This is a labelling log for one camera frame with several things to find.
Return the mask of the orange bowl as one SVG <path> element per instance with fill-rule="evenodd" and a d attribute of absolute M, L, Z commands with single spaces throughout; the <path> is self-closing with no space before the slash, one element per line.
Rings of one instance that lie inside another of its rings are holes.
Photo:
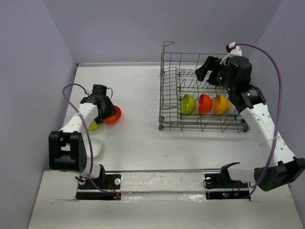
<path fill-rule="evenodd" d="M 201 94 L 199 98 L 199 104 L 198 104 L 198 113 L 199 114 L 207 114 L 210 112 L 210 110 L 213 108 L 213 101 L 207 94 Z"/>
<path fill-rule="evenodd" d="M 112 124 L 117 123 L 120 120 L 120 118 L 122 116 L 122 111 L 118 106 L 115 105 L 114 107 L 115 107 L 117 113 L 104 119 L 104 121 L 103 121 L 104 123 L 112 125 Z"/>

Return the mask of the green bowl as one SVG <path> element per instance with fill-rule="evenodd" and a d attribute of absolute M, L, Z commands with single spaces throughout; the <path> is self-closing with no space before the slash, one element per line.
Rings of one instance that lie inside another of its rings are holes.
<path fill-rule="evenodd" d="M 93 121 L 90 123 L 90 125 L 88 126 L 88 130 L 89 130 L 89 131 L 94 131 L 94 130 L 96 130 L 98 127 L 99 127 L 99 124 L 97 124 L 97 123 L 95 122 L 95 120 L 93 120 Z"/>
<path fill-rule="evenodd" d="M 181 113 L 183 115 L 191 114 L 196 108 L 196 100 L 190 94 L 185 94 L 181 99 Z"/>

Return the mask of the small yellow bowl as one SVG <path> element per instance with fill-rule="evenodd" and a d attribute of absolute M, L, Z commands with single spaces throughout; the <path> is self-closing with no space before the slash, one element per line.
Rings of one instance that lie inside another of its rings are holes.
<path fill-rule="evenodd" d="M 223 115 L 230 108 L 230 102 L 221 94 L 217 95 L 213 103 L 215 115 Z"/>

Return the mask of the white round bowl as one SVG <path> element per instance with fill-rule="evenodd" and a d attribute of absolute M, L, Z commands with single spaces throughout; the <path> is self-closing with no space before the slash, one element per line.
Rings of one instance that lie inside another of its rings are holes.
<path fill-rule="evenodd" d="M 236 107 L 230 102 L 229 108 L 226 111 L 227 115 L 236 115 Z"/>

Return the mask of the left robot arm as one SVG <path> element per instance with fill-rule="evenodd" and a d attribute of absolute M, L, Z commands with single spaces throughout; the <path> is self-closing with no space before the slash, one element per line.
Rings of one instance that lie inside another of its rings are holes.
<path fill-rule="evenodd" d="M 91 91 L 84 86 L 81 88 L 86 96 L 79 106 L 65 98 L 75 111 L 73 117 L 60 130 L 49 134 L 49 166 L 51 170 L 78 174 L 89 180 L 94 188 L 101 188 L 106 181 L 106 172 L 103 165 L 93 160 L 94 151 L 100 148 L 93 146 L 89 126 L 92 122 L 102 123 L 117 111 L 107 95 L 107 86 L 95 84 Z"/>

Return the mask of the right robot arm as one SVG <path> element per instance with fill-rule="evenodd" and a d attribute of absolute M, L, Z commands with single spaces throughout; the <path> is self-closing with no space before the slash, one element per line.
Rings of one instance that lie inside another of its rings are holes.
<path fill-rule="evenodd" d="M 228 92 L 229 101 L 250 127 L 268 166 L 227 164 L 219 175 L 220 183 L 230 187 L 236 181 L 258 182 L 261 190 L 270 191 L 294 182 L 304 172 L 305 160 L 297 158 L 281 135 L 275 133 L 266 99 L 261 90 L 250 83 L 252 64 L 243 56 L 228 58 L 224 65 L 221 61 L 208 56 L 195 70 L 196 77 L 201 82 L 209 75 L 207 82 L 210 85 L 221 86 Z"/>

